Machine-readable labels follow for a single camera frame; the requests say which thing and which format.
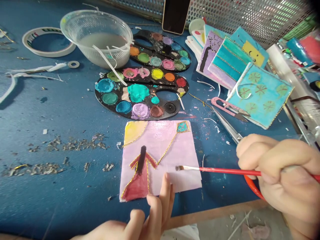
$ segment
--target black paint palette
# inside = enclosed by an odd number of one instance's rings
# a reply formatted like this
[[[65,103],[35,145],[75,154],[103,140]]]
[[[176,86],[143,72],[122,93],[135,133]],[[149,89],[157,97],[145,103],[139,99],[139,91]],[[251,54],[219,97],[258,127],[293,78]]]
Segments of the black paint palette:
[[[133,39],[148,41],[152,46],[145,46],[137,41],[130,47],[131,59],[138,63],[158,67],[172,72],[182,72],[189,68],[189,53],[171,38],[148,30],[140,30]]]
[[[97,100],[107,109],[130,119],[159,120],[172,117],[180,110],[179,99],[163,100],[159,91],[171,91],[184,96],[188,82],[167,70],[153,67],[117,69],[128,84],[124,86],[114,72],[107,72],[95,85]]]

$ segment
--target red dress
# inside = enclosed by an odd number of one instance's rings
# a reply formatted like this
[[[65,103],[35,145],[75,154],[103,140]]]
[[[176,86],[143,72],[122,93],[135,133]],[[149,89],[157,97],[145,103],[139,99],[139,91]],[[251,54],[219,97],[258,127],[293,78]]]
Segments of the red dress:
[[[131,168],[136,167],[136,171],[131,181],[125,187],[121,196],[121,198],[126,200],[126,202],[137,199],[137,198],[145,198],[148,195],[149,193],[148,162],[151,164],[153,168],[156,168],[158,166],[155,160],[148,153],[146,153],[146,156],[143,162],[142,172],[141,174],[138,174],[137,168],[138,168],[139,158],[140,158],[140,154],[130,164]]]

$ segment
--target blue table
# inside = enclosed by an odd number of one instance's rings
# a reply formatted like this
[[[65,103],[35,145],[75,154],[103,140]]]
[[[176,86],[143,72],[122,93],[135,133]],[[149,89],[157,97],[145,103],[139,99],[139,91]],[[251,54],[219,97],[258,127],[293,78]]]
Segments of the blue table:
[[[100,10],[110,12],[126,22],[153,23],[119,10],[99,6]],[[60,19],[68,12],[88,9],[81,1],[2,1],[0,6],[0,27],[8,31],[17,42],[10,46],[15,51],[0,52],[0,71],[7,69],[28,69],[55,63],[77,60],[81,63],[78,69],[61,69],[43,75],[57,77],[66,83],[56,80],[20,78],[18,86],[9,98],[0,106],[0,171],[20,164],[57,163],[66,170],[56,175],[23,175],[0,177],[0,232],[21,234],[33,239],[42,239],[50,223],[46,239],[69,239],[76,234],[84,234],[99,224],[110,220],[128,221],[133,208],[149,212],[145,199],[128,203],[119,203],[119,185],[121,173],[122,151],[116,143],[123,142],[123,134],[128,119],[119,117],[104,109],[96,100],[94,82],[104,70],[89,62],[77,48],[65,57],[52,59],[39,57],[26,49],[21,38],[25,32],[36,27],[59,27]],[[137,30],[130,24],[132,31]],[[152,31],[161,31],[161,26],[140,26]],[[188,49],[184,43],[188,32],[175,36],[174,40]],[[21,60],[17,57],[30,58]],[[191,67],[181,73],[189,82],[189,93],[206,100],[217,96],[218,87],[212,81],[195,72],[196,59],[192,54]],[[137,66],[129,61],[127,66]],[[197,83],[206,81],[216,87]],[[10,85],[10,79],[0,74],[0,94]],[[222,89],[220,97],[226,98],[226,90]],[[178,114],[171,120],[186,119],[191,121],[194,143],[201,164],[203,154],[206,155],[204,165],[220,168],[237,168],[236,145],[223,126],[218,123],[220,133],[214,128],[215,123],[203,118],[217,117],[208,107],[190,95],[183,97],[186,114]],[[278,115],[270,129],[243,123],[231,116],[225,118],[243,136],[250,133],[268,136],[289,137],[295,134],[294,128],[284,111]],[[109,148],[85,149],[82,151],[46,150],[44,141],[51,141],[61,136],[67,143],[69,137],[89,139],[96,133],[106,136],[104,143]],[[38,152],[29,152],[32,143],[40,146]],[[62,165],[65,157],[69,157],[70,166]],[[84,165],[90,162],[88,172]],[[110,172],[102,171],[104,165],[114,163]],[[202,174],[202,189],[176,194],[173,216],[197,213],[209,209],[217,209],[233,204],[256,200],[244,178],[237,175]]]

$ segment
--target pink painted card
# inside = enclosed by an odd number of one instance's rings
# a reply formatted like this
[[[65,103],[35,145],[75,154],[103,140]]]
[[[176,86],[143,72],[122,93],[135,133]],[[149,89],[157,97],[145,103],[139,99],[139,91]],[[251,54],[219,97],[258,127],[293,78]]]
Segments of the pink painted card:
[[[131,121],[125,128],[120,202],[159,195],[164,173],[175,192],[201,188],[200,171],[176,171],[177,165],[199,167],[189,121]]]

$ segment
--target hand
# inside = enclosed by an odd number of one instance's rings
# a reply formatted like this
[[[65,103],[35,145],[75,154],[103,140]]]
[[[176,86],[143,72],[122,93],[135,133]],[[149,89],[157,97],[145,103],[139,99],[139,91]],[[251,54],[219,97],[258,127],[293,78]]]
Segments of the hand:
[[[259,170],[266,201],[283,212],[294,239],[314,239],[320,223],[320,153],[294,139],[278,142],[256,134],[237,147],[239,167]]]
[[[128,224],[118,221],[108,221],[93,231],[72,240],[160,240],[171,218],[174,188],[170,184],[169,174],[162,179],[159,198],[148,194],[147,202],[150,205],[150,215],[144,221],[142,210],[134,209],[130,213]]]

